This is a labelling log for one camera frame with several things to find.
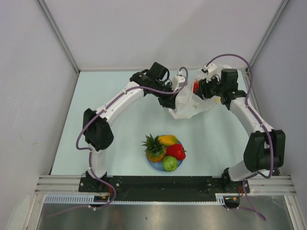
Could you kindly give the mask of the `fake mango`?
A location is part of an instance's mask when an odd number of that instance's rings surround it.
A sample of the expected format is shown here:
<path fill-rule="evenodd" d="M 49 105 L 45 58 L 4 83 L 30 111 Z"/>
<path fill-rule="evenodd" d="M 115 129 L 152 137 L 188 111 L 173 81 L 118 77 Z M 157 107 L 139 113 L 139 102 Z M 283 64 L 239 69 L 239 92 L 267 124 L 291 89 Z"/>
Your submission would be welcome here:
<path fill-rule="evenodd" d="M 176 136 L 174 135 L 161 135 L 159 136 L 159 141 L 161 144 L 163 144 L 164 146 L 172 146 L 178 143 L 178 139 Z"/>

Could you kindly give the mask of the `fake pineapple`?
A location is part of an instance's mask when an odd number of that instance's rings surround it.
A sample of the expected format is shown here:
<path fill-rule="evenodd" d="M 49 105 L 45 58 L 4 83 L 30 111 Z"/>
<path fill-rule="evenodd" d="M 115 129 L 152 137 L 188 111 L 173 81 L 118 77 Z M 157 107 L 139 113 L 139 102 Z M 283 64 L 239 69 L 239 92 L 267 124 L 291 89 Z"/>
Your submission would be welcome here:
<path fill-rule="evenodd" d="M 146 147 L 145 155 L 150 162 L 161 162 L 166 156 L 166 148 L 160 141 L 159 136 L 145 135 L 142 146 Z"/>

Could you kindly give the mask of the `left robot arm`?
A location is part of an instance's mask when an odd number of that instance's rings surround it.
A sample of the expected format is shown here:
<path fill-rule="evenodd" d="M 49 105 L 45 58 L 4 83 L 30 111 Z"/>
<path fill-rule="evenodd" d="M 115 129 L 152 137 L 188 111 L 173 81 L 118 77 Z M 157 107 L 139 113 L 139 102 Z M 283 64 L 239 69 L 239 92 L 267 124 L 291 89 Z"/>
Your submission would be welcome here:
<path fill-rule="evenodd" d="M 84 136 L 89 153 L 89 186 L 102 191 L 106 186 L 106 150 L 114 141 L 112 125 L 132 104 L 148 94 L 158 98 L 164 108 L 175 109 L 177 94 L 187 85 L 182 70 L 170 78 L 170 71 L 155 62 L 150 69 L 134 73 L 127 85 L 108 103 L 96 110 L 87 109 L 83 114 L 83 129 L 77 142 Z"/>

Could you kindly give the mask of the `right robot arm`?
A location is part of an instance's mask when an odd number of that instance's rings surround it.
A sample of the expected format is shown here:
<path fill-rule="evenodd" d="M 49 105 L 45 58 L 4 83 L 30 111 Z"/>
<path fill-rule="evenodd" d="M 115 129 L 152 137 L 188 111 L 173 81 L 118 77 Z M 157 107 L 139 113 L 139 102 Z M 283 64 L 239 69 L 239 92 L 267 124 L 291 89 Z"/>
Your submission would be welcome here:
<path fill-rule="evenodd" d="M 203 100 L 219 97 L 249 136 L 243 160 L 222 174 L 221 186 L 226 192 L 233 192 L 238 182 L 263 175 L 265 170 L 271 177 L 274 169 L 283 166 L 286 135 L 265 122 L 249 103 L 247 93 L 239 90 L 237 69 L 216 65 L 202 67 L 196 71 L 193 93 Z"/>

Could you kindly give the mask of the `fake green fruit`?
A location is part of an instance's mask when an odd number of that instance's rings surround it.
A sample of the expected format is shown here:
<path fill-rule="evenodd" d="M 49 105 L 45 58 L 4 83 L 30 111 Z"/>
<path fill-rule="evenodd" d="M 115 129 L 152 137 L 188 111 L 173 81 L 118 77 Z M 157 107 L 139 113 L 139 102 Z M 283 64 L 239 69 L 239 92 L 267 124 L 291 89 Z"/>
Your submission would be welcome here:
<path fill-rule="evenodd" d="M 178 167 L 178 160 L 173 156 L 166 156 L 162 160 L 162 166 L 166 172 L 175 171 Z"/>

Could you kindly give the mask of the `white plastic bag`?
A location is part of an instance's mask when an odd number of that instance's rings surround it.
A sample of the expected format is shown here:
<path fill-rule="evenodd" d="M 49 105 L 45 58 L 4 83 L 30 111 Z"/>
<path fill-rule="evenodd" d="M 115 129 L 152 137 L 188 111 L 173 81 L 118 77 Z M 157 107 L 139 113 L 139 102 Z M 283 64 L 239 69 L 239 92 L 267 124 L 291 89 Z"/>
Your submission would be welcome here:
<path fill-rule="evenodd" d="M 217 75 L 214 78 L 219 79 L 222 69 L 231 68 L 229 65 L 216 64 L 218 66 Z M 193 93 L 193 83 L 199 81 L 201 69 L 195 71 L 191 77 L 188 77 L 188 84 L 176 96 L 176 108 L 169 109 L 170 114 L 175 119 L 189 119 L 196 114 L 206 112 L 220 102 L 219 96 L 214 96 L 210 99 L 202 100 Z"/>

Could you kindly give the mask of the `fake red fruit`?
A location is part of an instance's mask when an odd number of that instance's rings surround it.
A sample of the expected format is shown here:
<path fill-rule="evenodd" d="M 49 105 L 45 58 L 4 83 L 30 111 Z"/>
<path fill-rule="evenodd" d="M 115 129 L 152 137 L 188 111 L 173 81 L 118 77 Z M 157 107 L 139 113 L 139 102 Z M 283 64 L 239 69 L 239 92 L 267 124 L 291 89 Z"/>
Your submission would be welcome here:
<path fill-rule="evenodd" d="M 182 161 L 186 158 L 185 149 L 181 144 L 169 146 L 166 149 L 166 155 L 175 157 L 177 160 Z"/>

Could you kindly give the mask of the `fake red wax apple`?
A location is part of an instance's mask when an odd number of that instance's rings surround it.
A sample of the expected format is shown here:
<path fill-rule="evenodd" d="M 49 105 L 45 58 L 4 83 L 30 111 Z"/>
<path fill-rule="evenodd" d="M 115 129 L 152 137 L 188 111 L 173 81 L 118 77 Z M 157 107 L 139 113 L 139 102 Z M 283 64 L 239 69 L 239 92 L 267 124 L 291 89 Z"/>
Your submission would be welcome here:
<path fill-rule="evenodd" d="M 193 93 L 194 93 L 194 94 L 196 93 L 196 91 L 198 90 L 198 88 L 199 88 L 199 81 L 195 81 L 195 82 L 193 83 Z"/>

